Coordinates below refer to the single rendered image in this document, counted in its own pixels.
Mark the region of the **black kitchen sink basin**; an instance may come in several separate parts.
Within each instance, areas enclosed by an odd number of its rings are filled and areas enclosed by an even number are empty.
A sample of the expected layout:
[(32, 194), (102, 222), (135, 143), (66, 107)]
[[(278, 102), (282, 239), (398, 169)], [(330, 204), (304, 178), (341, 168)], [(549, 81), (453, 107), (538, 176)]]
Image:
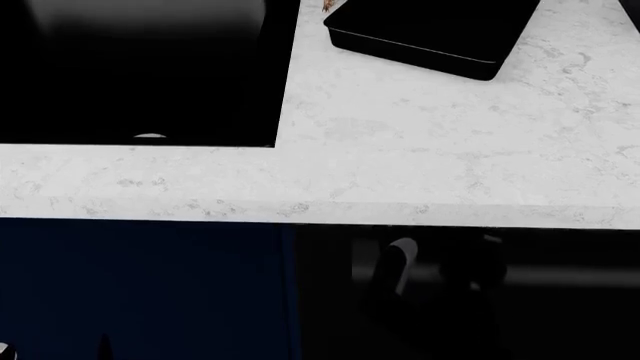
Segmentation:
[(0, 144), (271, 148), (300, 5), (0, 0)]

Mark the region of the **navy blue cabinet door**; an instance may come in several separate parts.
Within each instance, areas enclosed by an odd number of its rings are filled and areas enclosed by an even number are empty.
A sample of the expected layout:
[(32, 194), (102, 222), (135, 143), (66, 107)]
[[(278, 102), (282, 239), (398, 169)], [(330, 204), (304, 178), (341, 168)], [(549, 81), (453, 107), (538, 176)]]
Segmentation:
[(0, 218), (17, 360), (302, 360), (295, 291), (274, 224)]

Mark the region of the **black dishwasher door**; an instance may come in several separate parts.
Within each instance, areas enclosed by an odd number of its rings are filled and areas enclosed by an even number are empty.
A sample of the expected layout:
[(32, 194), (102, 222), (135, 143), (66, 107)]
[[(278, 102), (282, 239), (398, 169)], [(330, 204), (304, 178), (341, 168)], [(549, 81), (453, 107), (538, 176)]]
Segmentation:
[[(404, 297), (419, 303), (454, 242), (503, 239), (504, 284), (445, 290), (442, 319), (374, 319), (381, 251), (419, 253)], [(292, 231), (303, 360), (640, 360), (640, 230), (298, 225)]]

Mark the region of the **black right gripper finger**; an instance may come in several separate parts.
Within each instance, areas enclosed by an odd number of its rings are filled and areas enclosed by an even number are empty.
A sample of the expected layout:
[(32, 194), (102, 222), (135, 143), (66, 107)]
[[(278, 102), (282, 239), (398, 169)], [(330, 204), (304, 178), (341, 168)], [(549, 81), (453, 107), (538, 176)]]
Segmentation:
[(452, 293), (487, 293), (504, 284), (504, 263), (443, 263), (442, 280), (445, 290)]
[(493, 234), (479, 234), (454, 242), (450, 259), (454, 263), (494, 263), (502, 259), (503, 239)]

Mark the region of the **black rectangular tray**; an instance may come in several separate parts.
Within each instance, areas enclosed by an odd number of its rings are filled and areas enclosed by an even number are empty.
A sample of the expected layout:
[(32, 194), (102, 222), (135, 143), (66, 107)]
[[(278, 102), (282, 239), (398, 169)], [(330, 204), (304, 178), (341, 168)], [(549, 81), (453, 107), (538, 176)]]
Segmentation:
[(325, 20), (343, 50), (473, 80), (498, 74), (540, 0), (346, 0)]

